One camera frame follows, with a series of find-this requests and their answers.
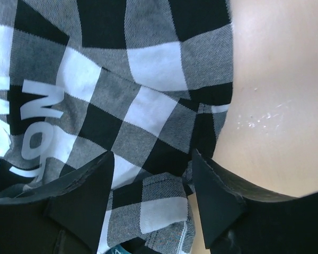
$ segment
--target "cloth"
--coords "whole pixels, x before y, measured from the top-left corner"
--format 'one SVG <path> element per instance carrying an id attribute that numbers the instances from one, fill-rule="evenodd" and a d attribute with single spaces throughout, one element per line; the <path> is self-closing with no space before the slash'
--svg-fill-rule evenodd
<path id="1" fill-rule="evenodd" d="M 232 96 L 225 0 L 0 0 L 0 197 L 114 153 L 99 253 L 188 253 L 191 151 Z"/>

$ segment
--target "checkered cloth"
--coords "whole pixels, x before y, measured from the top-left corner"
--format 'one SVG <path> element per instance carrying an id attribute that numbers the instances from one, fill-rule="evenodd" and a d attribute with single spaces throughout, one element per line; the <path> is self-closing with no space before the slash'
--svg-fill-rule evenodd
<path id="1" fill-rule="evenodd" d="M 191 150 L 232 96 L 225 0 L 0 0 L 0 197 L 113 151 L 99 253 L 189 253 Z"/>

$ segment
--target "blue tag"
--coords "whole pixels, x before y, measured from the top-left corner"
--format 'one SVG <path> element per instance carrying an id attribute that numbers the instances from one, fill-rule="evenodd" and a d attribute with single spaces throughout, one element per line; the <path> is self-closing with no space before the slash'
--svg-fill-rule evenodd
<path id="1" fill-rule="evenodd" d="M 131 254 L 131 253 L 125 250 L 121 245 L 118 245 L 110 249 L 106 254 Z"/>

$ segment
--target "black and white checkered fabric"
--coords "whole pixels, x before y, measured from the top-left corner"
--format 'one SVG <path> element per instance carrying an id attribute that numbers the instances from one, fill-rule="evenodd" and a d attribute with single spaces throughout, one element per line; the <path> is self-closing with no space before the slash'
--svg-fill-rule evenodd
<path id="1" fill-rule="evenodd" d="M 191 150 L 232 96 L 225 0 L 0 0 L 0 197 L 115 157 L 99 253 L 189 253 Z"/>

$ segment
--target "checkered pattern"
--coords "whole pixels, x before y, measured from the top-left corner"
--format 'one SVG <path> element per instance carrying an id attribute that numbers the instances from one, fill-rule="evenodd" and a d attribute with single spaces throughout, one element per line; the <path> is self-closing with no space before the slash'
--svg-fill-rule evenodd
<path id="1" fill-rule="evenodd" d="M 191 150 L 212 154 L 231 96 L 225 0 L 0 0 L 0 197 L 111 150 L 99 252 L 189 253 Z"/>

